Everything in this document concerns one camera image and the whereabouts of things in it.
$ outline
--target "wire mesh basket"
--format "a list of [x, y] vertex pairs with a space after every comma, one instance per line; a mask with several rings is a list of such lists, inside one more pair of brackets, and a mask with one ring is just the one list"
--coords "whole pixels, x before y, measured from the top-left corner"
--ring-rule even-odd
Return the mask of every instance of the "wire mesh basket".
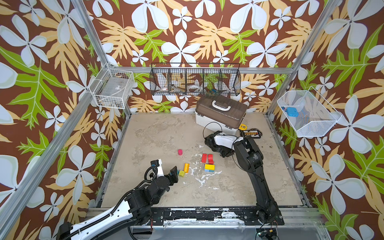
[[201, 64], [200, 67], [171, 67], [151, 64], [152, 95], [199, 94], [237, 96], [240, 94], [241, 75], [239, 66], [230, 64]]
[[[297, 137], [323, 137], [341, 118], [341, 114], [321, 94], [312, 88], [317, 93], [315, 96], [310, 90], [287, 91], [277, 101]], [[297, 117], [289, 116], [284, 110], [289, 107], [297, 110]]]
[[97, 106], [124, 109], [134, 84], [133, 72], [105, 69], [96, 76], [99, 83], [92, 91]]

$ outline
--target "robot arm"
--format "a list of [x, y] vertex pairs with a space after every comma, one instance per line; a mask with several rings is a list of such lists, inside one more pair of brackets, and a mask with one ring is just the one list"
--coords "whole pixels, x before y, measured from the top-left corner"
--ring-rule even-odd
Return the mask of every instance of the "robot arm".
[[222, 157], [236, 154], [240, 167], [248, 173], [255, 190], [256, 206], [259, 208], [258, 220], [263, 224], [269, 224], [278, 219], [279, 224], [283, 224], [277, 203], [264, 177], [263, 154], [252, 137], [236, 137], [217, 131], [205, 138], [205, 144], [212, 151], [219, 152]]
[[264, 177], [263, 154], [250, 136], [235, 142], [233, 147], [240, 167], [248, 173], [255, 190], [256, 206], [260, 208], [258, 219], [263, 224], [272, 223], [276, 217], [280, 218], [281, 213]]
[[[147, 180], [146, 176], [150, 170], [154, 173], [150, 174], [151, 180]], [[151, 167], [145, 172], [144, 180], [125, 193], [116, 206], [85, 222], [75, 225], [69, 222], [62, 224], [56, 240], [103, 239], [123, 228], [145, 224], [152, 215], [151, 206], [159, 203], [165, 191], [169, 191], [169, 186], [177, 182], [176, 166], [169, 174], [164, 175], [161, 160], [151, 161]]]

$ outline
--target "concrete floor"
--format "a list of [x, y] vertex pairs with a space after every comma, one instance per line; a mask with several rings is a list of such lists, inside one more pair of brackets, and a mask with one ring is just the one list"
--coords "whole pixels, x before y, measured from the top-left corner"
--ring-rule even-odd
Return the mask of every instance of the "concrete floor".
[[[276, 142], [261, 113], [248, 113], [243, 121], [249, 128], [262, 131], [255, 139], [264, 155], [264, 173], [278, 205], [302, 205]], [[122, 142], [108, 183], [102, 207], [112, 207], [123, 193], [144, 178], [150, 161], [162, 159], [165, 174], [177, 166], [190, 164], [189, 173], [170, 187], [158, 207], [250, 206], [256, 196], [246, 172], [239, 169], [232, 157], [222, 158], [204, 144], [203, 127], [195, 123], [195, 114], [134, 114]], [[205, 136], [212, 133], [204, 131]], [[203, 153], [214, 155], [215, 172], [205, 172]]]

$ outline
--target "blue box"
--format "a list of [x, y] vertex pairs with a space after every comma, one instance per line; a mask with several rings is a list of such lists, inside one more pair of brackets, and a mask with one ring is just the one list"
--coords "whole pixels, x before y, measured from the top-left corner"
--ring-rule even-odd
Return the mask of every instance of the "blue box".
[[286, 109], [287, 115], [290, 117], [298, 117], [299, 113], [297, 112], [296, 108], [288, 107]]

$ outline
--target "brown toolbox lid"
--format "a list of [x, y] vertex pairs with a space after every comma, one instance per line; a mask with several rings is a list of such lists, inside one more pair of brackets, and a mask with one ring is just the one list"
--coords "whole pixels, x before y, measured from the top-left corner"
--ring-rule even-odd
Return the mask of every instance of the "brown toolbox lid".
[[239, 128], [247, 108], [247, 105], [221, 95], [203, 96], [196, 104], [198, 114], [235, 129]]

